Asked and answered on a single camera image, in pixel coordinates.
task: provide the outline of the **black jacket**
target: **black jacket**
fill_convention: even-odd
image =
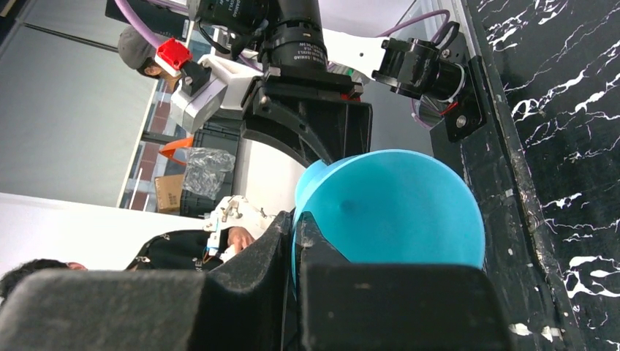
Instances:
[[[137,270],[172,269],[210,271],[222,261],[207,255],[209,232],[204,230],[178,230],[158,235],[147,241],[127,266]],[[227,248],[228,230],[221,234],[222,247]]]

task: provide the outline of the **cable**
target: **cable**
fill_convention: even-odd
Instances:
[[[159,48],[159,46],[163,44],[163,41],[142,22],[127,0],[115,0],[115,2],[123,16],[129,21],[129,24],[131,24],[149,44],[153,45],[155,48]]]
[[[259,69],[254,62],[252,62],[252,60],[250,60],[249,58],[245,57],[243,54],[239,55],[239,59],[248,67],[251,67],[255,70],[257,70],[258,72],[262,72],[262,69]]]
[[[430,98],[428,98],[426,95],[422,95],[422,98],[420,99],[420,101],[432,111],[439,113],[439,107],[437,107],[435,102],[431,100]]]
[[[377,35],[377,37],[389,37],[390,35],[396,33],[397,31],[400,31],[403,28],[411,26],[412,24],[418,23],[418,22],[420,22],[422,20],[426,20],[426,19],[431,18],[431,17],[439,16],[439,15],[445,15],[446,16],[444,18],[444,23],[447,23],[450,20],[450,11],[448,11],[448,10],[430,11],[428,13],[425,13],[424,15],[417,16],[416,18],[412,18],[410,20],[406,20],[403,23],[398,24],[397,26],[394,26],[393,28],[390,28],[387,31],[384,31],[383,33]],[[435,38],[437,37],[437,33],[435,33],[435,35],[433,36],[431,41],[435,40]]]
[[[442,46],[439,47],[439,52],[442,52],[443,50],[447,49],[448,46],[450,46],[450,44],[452,44],[452,42],[456,39],[456,37],[458,36],[458,30],[460,29],[461,25],[456,23],[456,22],[449,22],[445,27],[442,28],[441,34],[438,31],[437,33],[439,34],[439,37],[437,38],[437,44],[439,44],[440,42],[443,42],[444,39],[447,37],[448,33],[450,33],[450,36],[445,39],[445,42]]]
[[[195,23],[196,23],[196,26],[198,27],[198,31],[200,32],[200,35],[202,35],[203,38],[205,38],[205,40],[209,44],[211,44],[211,46],[215,48],[215,50],[219,51],[220,53],[223,53],[224,55],[230,54],[230,50],[226,49],[220,43],[213,40],[213,38],[209,35],[209,33],[207,33],[207,31],[203,28],[203,25],[200,23],[200,20],[197,20]]]

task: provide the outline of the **plastic bag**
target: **plastic bag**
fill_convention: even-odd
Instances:
[[[235,169],[235,156],[214,148],[190,148],[183,189],[216,200],[226,172]]]

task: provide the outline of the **label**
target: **label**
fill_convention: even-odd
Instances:
[[[327,63],[323,50],[314,44],[310,44],[309,42],[300,42],[297,53],[292,57],[292,59],[300,61],[314,61],[321,64]]]
[[[241,0],[219,0],[219,4],[222,8],[225,8],[233,18],[239,16],[239,9],[241,8]]]

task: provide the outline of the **black marble surface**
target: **black marble surface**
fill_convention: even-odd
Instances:
[[[547,283],[570,299],[557,319],[574,318],[588,350],[620,350],[620,1],[469,5],[493,49],[564,286]],[[562,322],[511,323],[518,338],[562,337],[553,335]]]

